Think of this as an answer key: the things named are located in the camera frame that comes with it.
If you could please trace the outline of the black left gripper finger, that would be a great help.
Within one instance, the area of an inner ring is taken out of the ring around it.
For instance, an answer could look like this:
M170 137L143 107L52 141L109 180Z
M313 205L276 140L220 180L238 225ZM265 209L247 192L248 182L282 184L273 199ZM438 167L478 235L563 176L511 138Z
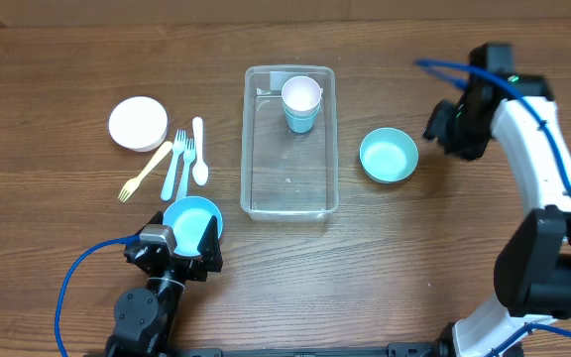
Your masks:
M164 215L158 211L150 221L139 230L140 238L162 238L164 237L164 227L162 225Z
M222 255L219 242L218 220L212 216L202 234L197 248L205 263L221 263Z

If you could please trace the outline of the blue plastic bowl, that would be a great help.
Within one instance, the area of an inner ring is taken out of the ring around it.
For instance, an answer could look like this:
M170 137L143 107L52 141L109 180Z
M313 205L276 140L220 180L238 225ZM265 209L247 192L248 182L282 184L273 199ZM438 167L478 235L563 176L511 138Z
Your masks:
M173 231L173 252L184 257L198 256L198 244L212 216L217 218L218 238L221 238L223 217L211 200L202 196L188 196L171 204L164 212L163 224Z

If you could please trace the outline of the yellow plastic fork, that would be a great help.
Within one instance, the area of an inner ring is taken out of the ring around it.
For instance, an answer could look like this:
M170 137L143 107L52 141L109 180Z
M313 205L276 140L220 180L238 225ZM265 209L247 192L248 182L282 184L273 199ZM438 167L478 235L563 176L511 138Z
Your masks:
M120 202L126 202L131 195L138 189L144 178L171 152L172 142L163 142L156 152L152 155L142 170L133 178L129 178L118 194Z

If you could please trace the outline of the green plastic bowl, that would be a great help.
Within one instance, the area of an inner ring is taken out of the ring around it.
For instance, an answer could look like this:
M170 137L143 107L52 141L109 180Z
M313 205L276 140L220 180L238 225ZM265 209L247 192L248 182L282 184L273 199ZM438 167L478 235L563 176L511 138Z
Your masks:
M419 161L419 151L409 134L384 127L365 136L359 149L359 161L370 179L394 183L412 175Z

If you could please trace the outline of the white plastic spoon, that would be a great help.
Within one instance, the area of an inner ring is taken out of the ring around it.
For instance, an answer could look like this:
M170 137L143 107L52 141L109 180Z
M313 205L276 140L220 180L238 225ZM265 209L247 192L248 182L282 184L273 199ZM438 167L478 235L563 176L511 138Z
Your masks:
M192 169L192 175L197 185L204 186L208 182L209 167L203 158L204 123L201 117L194 117L192 119L192 132L196 154L196 161Z

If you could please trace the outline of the light blue fork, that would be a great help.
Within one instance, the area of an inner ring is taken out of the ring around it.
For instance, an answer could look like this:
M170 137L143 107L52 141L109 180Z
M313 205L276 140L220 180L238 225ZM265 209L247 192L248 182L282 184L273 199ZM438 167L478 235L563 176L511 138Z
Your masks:
M174 188L176 177L177 163L180 155L185 148L186 133L184 130L177 130L172 147L171 147L171 163L167 171L167 175L161 191L161 200L169 201Z
M195 153L194 139L190 138L185 143L185 149L182 156L183 158L182 172L175 200L181 200L187 196L190 167L193 161L195 160L195 157L196 153Z

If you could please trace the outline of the white plastic bowl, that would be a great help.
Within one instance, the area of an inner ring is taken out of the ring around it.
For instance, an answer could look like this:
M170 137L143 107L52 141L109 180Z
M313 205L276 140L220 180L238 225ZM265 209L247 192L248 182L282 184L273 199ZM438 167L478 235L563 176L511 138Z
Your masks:
M119 146L149 152L167 136L169 116L165 107L148 96L133 96L121 101L108 117L108 132Z

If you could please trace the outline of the clear plastic storage container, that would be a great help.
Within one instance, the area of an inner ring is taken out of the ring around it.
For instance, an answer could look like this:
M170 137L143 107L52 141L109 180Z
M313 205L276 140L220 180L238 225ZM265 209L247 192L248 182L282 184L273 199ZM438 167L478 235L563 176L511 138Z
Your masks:
M295 76L323 89L312 129L292 132L282 89ZM338 207L336 80L327 66L275 64L245 74L240 206L254 220L322 221Z

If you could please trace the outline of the blue plastic cup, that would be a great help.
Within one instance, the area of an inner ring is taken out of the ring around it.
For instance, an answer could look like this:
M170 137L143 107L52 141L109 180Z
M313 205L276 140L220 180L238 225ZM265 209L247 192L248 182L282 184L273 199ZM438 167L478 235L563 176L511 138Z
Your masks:
M312 129L319 111L320 108L317 107L310 113L298 115L291 111L288 107L284 107L287 125L292 130L292 132L298 134L304 134Z

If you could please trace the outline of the pink plastic cup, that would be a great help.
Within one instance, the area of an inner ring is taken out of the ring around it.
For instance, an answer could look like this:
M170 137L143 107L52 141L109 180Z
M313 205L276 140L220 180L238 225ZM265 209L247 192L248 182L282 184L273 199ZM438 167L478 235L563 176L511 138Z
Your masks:
M311 115L320 105L323 89L309 76L295 76L282 89L285 109L296 116Z

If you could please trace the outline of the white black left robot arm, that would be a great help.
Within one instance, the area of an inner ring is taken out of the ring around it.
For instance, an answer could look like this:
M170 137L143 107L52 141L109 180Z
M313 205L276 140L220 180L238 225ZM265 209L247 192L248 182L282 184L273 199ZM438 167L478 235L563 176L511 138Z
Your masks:
M282 101L258 99L244 115L241 206L254 220L323 220L338 204L334 108L319 104L302 117ZM171 330L188 281L203 282L223 267L221 209L190 195L180 179L175 201L137 233L119 239L128 263L144 271L144 287L114 306L108 356L174 356Z

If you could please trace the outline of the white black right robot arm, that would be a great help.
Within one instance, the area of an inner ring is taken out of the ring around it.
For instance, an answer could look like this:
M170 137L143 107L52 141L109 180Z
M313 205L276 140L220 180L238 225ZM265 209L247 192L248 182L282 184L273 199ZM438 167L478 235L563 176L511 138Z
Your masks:
M508 44L486 43L466 64L420 59L429 74L462 90L440 101L424 139L447 155L481 158L490 141L507 155L525 217L498 256L494 292L448 324L429 356L519 356L535 330L571 318L571 157L554 94L541 75L516 71Z

